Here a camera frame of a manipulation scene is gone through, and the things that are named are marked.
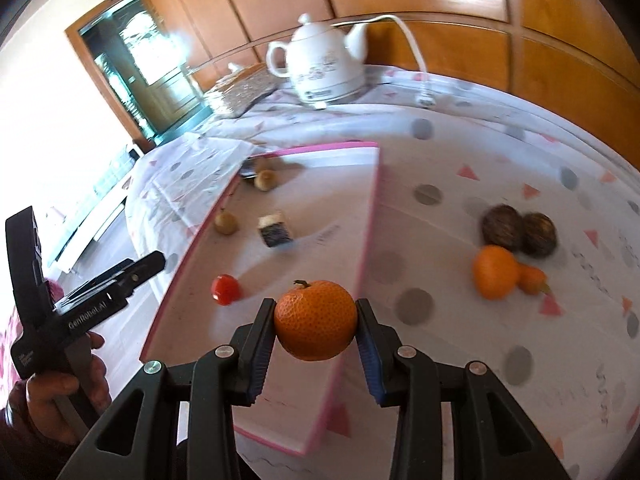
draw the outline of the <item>orange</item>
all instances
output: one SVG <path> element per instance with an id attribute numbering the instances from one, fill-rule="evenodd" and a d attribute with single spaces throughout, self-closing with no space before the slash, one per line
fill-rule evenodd
<path id="1" fill-rule="evenodd" d="M 501 300 L 518 283 L 520 267 L 507 249 L 487 245 L 474 260 L 474 283 L 486 300 Z"/>
<path id="2" fill-rule="evenodd" d="M 549 286 L 546 284 L 546 274 L 537 267 L 531 267 L 525 264 L 520 264 L 518 287 L 525 294 L 532 296 L 540 292 L 550 292 Z"/>
<path id="3" fill-rule="evenodd" d="M 333 282 L 296 281 L 273 314 L 282 347 L 303 361 L 337 356 L 353 339 L 358 325 L 356 304 Z"/>

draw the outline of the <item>black handheld device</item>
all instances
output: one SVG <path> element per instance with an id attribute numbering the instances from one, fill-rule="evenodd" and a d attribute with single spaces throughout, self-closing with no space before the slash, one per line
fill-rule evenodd
<path id="1" fill-rule="evenodd" d="M 73 374 L 80 389 L 56 398 L 65 420 L 79 438 L 98 419 L 85 390 L 91 381 L 91 347 L 87 331 L 127 306 L 133 291 L 164 269 L 164 256 L 155 251 L 138 261 L 124 260 L 53 303 L 42 274 L 42 256 L 33 208 L 6 220 L 6 247 L 15 306 L 22 335 L 11 347 L 21 378 L 46 370 Z"/>

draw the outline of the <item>white tablecloth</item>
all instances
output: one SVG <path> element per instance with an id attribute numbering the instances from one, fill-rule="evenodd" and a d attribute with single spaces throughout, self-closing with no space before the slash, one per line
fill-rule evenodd
<path id="1" fill-rule="evenodd" d="M 375 140 L 382 180 L 362 296 L 378 320 L 436 361 L 486 362 L 572 478 L 603 479 L 640 412 L 640 175 L 587 132 L 513 96 L 434 76 L 437 106 L 421 110 L 411 107 L 415 74 L 372 67 L 368 75 L 372 89 L 356 104 L 310 110 L 281 89 L 242 118 L 210 118 L 139 161 L 127 221 L 140 254 L 168 257 L 155 293 L 255 145 Z M 474 291 L 478 219 L 496 203 L 554 220 L 560 247 L 538 262 L 552 296 L 516 291 L 488 302 Z M 396 418 L 367 393 L 352 346 L 318 449 L 292 457 L 238 436 L 238 451 L 265 480 L 382 480 Z M 446 439 L 445 478 L 450 446 Z"/>

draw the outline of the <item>white wall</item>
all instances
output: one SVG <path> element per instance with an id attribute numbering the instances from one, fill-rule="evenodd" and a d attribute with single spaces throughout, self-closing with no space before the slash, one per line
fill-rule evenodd
<path id="1" fill-rule="evenodd" d="M 49 0 L 0 50 L 0 220 L 33 205 L 67 212 L 130 140 L 65 29 L 103 0 Z M 0 330 L 13 305 L 0 240 Z"/>

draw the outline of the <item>sleeve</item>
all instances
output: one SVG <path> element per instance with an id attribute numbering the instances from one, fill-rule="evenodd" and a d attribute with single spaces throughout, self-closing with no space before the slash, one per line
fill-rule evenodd
<path id="1" fill-rule="evenodd" d="M 44 437 L 33 426 L 25 381 L 15 384 L 0 412 L 0 444 L 25 480 L 54 480 L 75 449 Z"/>

